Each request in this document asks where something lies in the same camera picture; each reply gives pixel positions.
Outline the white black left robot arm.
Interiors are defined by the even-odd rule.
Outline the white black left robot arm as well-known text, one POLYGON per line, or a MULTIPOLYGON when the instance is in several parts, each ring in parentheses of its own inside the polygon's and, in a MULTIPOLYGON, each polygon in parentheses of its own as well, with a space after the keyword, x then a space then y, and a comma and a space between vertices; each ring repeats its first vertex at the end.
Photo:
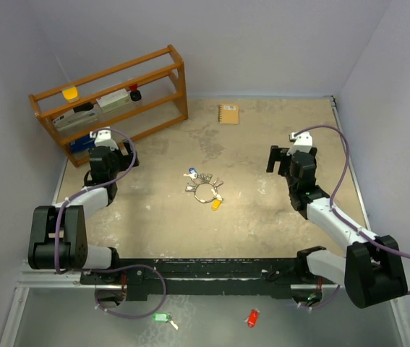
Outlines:
POLYGON ((86 221, 108 207, 117 193, 116 182, 139 165, 132 143, 123 141, 126 153, 109 146, 90 149, 90 170, 82 190, 55 205, 33 212, 27 262, 34 270, 96 270, 105 283, 117 282, 122 274, 113 247, 88 243, 86 221))

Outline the silver key bunch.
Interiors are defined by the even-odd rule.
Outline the silver key bunch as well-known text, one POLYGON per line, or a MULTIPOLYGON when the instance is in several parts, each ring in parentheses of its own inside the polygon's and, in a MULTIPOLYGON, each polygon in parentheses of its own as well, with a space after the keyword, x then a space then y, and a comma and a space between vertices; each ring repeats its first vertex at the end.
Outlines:
POLYGON ((213 175, 211 173, 198 174, 194 172, 184 174, 184 177, 190 179, 190 183, 188 183, 185 188, 186 192, 196 192, 198 187, 202 185, 208 185, 210 186, 210 189, 213 193, 217 193, 218 188, 223 185, 223 181, 221 181, 220 179, 215 179, 213 181, 213 175))

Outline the blue capped key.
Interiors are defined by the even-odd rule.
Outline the blue capped key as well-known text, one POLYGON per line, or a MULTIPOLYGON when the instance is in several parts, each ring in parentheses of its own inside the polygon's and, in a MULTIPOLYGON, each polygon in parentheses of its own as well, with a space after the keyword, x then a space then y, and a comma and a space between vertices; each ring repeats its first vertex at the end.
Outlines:
POLYGON ((196 179, 198 177, 198 172, 195 168, 189 168, 189 173, 185 173, 184 176, 187 176, 191 179, 196 179))

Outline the large metal keyring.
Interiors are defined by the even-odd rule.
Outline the large metal keyring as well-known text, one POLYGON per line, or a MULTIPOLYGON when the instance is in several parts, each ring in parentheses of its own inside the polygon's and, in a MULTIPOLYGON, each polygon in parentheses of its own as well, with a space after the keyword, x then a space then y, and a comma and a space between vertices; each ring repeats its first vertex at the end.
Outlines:
POLYGON ((216 198, 215 187, 209 182, 198 184, 193 191, 193 196, 202 204, 211 203, 216 198))

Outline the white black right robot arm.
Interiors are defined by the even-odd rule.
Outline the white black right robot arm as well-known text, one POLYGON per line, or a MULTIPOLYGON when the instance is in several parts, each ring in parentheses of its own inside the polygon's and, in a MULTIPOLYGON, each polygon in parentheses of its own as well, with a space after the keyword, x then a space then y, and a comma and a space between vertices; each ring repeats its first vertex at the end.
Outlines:
POLYGON ((330 200, 316 183, 317 150, 292 153, 271 146, 266 171, 286 179, 291 206, 305 220, 321 228, 344 251, 340 257, 324 247, 298 252, 295 275, 303 283, 318 276, 345 288, 352 303, 366 308, 402 297, 408 284, 398 242, 362 228, 330 200))

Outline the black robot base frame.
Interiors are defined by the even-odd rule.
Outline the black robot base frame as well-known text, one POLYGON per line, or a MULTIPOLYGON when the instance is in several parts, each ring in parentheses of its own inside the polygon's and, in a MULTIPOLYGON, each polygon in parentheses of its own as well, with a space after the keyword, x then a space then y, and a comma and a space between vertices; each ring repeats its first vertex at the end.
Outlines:
POLYGON ((125 280, 127 301, 149 295, 269 296, 290 299, 296 287, 330 284, 301 273, 297 258, 119 258, 109 270, 86 270, 82 285, 108 288, 125 280))

